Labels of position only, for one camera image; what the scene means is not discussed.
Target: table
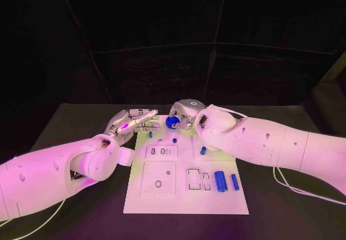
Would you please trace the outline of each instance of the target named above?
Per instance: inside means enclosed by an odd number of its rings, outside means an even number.
[[[90,138],[122,109],[170,105],[62,104],[31,151]],[[301,106],[222,106],[249,117],[318,132]],[[135,136],[124,145],[134,149]],[[118,165],[111,177],[66,199],[44,227],[26,240],[340,240],[346,239],[346,207],[294,193],[272,177],[272,168],[236,160],[249,215],[122,214],[131,168]],[[282,170],[288,183],[318,195],[346,201],[321,180]],[[0,239],[23,236],[50,217],[59,204],[23,216],[0,229]]]

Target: blue battery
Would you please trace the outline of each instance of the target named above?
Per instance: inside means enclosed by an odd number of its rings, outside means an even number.
[[[233,189],[235,189],[235,190],[239,190],[239,185],[237,185],[237,181],[236,181],[236,175],[232,174],[230,177],[232,177]]]
[[[213,176],[214,176],[214,181],[216,181],[217,192],[226,192],[229,189],[227,189],[223,171],[216,171],[213,173]]]
[[[200,155],[206,155],[207,148],[203,146],[200,149]]]

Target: dark table surface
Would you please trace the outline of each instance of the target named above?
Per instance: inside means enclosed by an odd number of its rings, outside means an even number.
[[[31,151],[88,139],[102,133],[109,119],[122,109],[151,108],[158,110],[160,115],[167,115],[170,107],[170,105],[62,104]],[[223,107],[249,117],[318,132],[299,106]],[[124,146],[134,149],[135,136]],[[249,215],[122,214],[131,168],[118,165],[105,181],[66,199],[49,223],[26,239],[346,239],[344,206],[294,193],[275,182],[271,167],[253,165],[239,159],[236,165]],[[344,195],[317,178],[286,169],[282,173],[294,187],[346,201]],[[17,238],[34,230],[57,206],[59,204],[11,220],[0,229],[0,239]]]

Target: blue object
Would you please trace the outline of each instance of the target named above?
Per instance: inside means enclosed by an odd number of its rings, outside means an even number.
[[[216,181],[217,192],[226,192],[229,189],[227,189],[223,171],[216,171],[213,173],[213,176],[214,176],[214,181]]]
[[[180,123],[180,120],[175,116],[165,118],[165,126],[168,129],[175,129],[171,127],[173,124]]]
[[[200,149],[200,155],[204,155],[206,151],[207,151],[207,148],[203,146],[201,149]]]
[[[237,181],[236,181],[236,175],[232,174],[230,177],[232,177],[233,189],[235,189],[235,190],[239,190],[239,185],[237,185]]]

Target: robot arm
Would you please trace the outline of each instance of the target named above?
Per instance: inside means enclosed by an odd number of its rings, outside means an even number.
[[[134,132],[158,131],[157,110],[122,110],[103,134],[30,152],[0,165],[0,221],[46,209],[105,180],[116,164],[131,166],[134,151],[121,145]]]
[[[190,115],[190,119],[210,151],[223,151],[258,165],[302,172],[346,195],[346,138],[297,130],[213,105]]]

